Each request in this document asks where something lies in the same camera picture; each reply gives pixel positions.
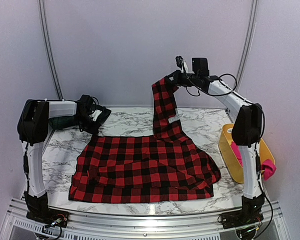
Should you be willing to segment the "red black plaid shirt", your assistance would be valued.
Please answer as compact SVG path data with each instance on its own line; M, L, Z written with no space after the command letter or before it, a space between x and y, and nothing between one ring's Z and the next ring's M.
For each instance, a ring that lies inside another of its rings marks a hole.
M153 133L93 135L77 158L68 198L103 204L139 204L211 198L221 179L214 160L199 149L177 119L175 83L152 85Z

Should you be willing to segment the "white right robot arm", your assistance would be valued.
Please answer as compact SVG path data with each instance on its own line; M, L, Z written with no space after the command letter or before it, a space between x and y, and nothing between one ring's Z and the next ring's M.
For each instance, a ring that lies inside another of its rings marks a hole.
M227 115L234 125L232 140L238 146L242 162L244 191L242 208L237 219L248 224L260 212L265 194L261 186L260 141L264 133L265 115L260 104L252 103L229 87L221 76L211 75L206 58L192 60L194 70L188 72L185 60L181 56L175 58L178 70L167 78L182 87L195 87L199 92L215 97L227 110Z

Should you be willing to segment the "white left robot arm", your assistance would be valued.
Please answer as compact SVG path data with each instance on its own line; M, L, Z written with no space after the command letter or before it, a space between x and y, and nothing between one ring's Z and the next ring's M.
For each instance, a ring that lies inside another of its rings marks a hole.
M23 147L23 171L26 177L25 201L28 211L47 223L53 218L48 207L47 192L43 183L42 151L48 136L49 120L75 117L81 131L98 133L102 122L99 116L104 108L96 97L83 94L79 100L27 100L17 124Z

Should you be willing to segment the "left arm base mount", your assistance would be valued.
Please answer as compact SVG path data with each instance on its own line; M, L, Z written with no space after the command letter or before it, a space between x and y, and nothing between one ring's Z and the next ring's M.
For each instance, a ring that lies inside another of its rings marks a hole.
M69 212L59 209L49 208L47 213L37 214L30 211L27 212L26 217L30 220L40 222L46 226L58 225L62 228L67 227L69 220Z

